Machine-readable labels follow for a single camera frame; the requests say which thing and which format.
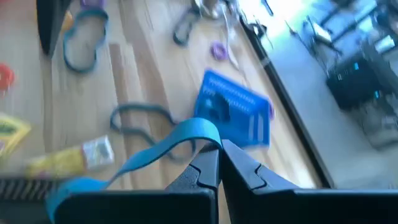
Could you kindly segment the yellow crayon box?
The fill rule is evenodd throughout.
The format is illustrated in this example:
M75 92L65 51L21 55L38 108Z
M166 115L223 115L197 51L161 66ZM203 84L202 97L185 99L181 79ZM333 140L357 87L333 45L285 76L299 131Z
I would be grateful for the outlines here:
M30 176L69 177L82 175L114 162L114 152L107 136L61 151L36 157L25 165Z
M29 123L0 113L0 158L10 155L30 130Z

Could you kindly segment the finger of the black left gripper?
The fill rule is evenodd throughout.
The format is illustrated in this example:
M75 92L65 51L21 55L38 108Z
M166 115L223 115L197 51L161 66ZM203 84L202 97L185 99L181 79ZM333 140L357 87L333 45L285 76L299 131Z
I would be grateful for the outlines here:
M72 0L36 0L37 27L43 53L52 57Z

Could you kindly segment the blue plastic basket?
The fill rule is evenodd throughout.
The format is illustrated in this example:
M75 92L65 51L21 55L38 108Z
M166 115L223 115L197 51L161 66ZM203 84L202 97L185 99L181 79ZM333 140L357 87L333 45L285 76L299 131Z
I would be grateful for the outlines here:
M270 145L270 101L213 70L204 73L193 115L211 121L222 139L239 147Z

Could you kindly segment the black box blue lights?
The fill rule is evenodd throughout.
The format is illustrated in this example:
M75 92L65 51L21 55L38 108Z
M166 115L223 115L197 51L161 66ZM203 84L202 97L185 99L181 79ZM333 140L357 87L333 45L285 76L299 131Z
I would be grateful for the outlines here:
M326 85L339 109L349 111L369 100L390 95L393 87L380 63L366 58L351 58L329 70Z

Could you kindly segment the black plastic basket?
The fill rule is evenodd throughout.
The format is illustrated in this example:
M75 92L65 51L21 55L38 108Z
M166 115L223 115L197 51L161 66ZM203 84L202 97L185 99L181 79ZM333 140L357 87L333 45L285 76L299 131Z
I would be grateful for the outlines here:
M65 179L0 176L0 224L52 224L45 199Z

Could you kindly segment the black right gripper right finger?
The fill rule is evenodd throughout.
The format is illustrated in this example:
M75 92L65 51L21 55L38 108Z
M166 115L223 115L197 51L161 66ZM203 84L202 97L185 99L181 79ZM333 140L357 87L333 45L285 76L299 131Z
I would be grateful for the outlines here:
M232 224L398 224L398 190L302 189L223 141Z

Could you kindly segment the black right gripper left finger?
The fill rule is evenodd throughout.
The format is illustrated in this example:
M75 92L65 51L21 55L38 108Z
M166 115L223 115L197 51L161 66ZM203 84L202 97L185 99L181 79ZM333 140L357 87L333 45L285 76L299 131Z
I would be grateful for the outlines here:
M218 224L220 151L206 145L163 190L76 193L57 206L55 224Z

